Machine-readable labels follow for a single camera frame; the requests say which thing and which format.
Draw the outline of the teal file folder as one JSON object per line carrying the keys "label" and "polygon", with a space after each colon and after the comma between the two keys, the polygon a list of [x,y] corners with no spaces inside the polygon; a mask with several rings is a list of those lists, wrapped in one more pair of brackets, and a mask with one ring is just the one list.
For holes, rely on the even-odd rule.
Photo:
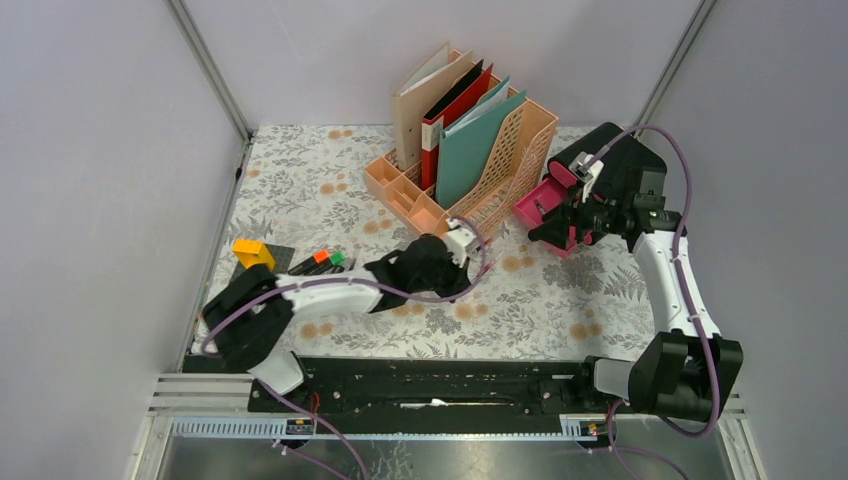
{"label": "teal file folder", "polygon": [[440,134],[435,200],[445,210],[476,186],[503,121],[524,103],[526,91],[511,88],[507,76]]}

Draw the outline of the beige file binder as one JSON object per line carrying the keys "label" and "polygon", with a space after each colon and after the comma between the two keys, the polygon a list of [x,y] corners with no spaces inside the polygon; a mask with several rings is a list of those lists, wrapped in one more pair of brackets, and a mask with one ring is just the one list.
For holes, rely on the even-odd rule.
{"label": "beige file binder", "polygon": [[420,161],[422,119],[473,65],[475,52],[456,53],[443,44],[423,60],[390,96],[395,160],[401,171]]}

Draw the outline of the green cap black highlighter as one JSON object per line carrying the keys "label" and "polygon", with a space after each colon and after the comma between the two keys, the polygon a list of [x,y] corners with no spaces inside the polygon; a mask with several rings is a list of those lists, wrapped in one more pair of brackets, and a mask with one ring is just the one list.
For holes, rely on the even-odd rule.
{"label": "green cap black highlighter", "polygon": [[311,275],[321,275],[321,274],[330,272],[335,267],[343,264],[345,260],[346,260],[346,257],[342,252],[334,252],[331,255],[329,255],[326,259],[324,259],[322,262],[317,264],[313,268]]}

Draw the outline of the orange cap black highlighter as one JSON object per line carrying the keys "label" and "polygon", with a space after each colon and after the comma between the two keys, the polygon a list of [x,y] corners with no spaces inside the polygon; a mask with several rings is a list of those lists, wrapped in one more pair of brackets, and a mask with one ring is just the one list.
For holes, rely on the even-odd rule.
{"label": "orange cap black highlighter", "polygon": [[306,275],[309,271],[313,270],[317,266],[322,265],[325,262],[327,262],[329,257],[330,257],[330,254],[328,253],[327,250],[320,250],[320,251],[312,254],[307,259],[303,260],[302,262],[291,267],[287,271],[287,274],[293,275],[293,276]]}

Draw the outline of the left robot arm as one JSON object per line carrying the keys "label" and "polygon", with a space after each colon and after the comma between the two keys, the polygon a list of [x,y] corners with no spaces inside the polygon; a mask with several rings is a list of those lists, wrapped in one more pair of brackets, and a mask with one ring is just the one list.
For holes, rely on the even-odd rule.
{"label": "left robot arm", "polygon": [[277,275],[252,266],[202,309],[208,333],[200,350],[215,354],[225,372],[248,373],[269,386],[285,410],[299,410],[310,397],[305,370],[293,352],[276,348],[291,322],[456,300],[473,286],[468,267],[478,245],[470,230],[458,228],[424,234],[404,250],[342,273]]}

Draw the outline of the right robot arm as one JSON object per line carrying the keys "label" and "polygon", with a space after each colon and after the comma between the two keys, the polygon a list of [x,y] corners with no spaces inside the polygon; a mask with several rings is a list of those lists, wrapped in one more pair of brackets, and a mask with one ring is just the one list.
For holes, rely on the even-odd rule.
{"label": "right robot arm", "polygon": [[635,361],[590,356],[573,386],[575,402],[597,412],[623,399],[642,414],[717,422],[741,369],[737,341],[722,337],[691,278],[680,213],[667,210],[665,175],[630,167],[618,197],[605,197],[569,175],[547,176],[513,208],[532,241],[561,257],[605,235],[627,243],[647,287],[656,334]]}

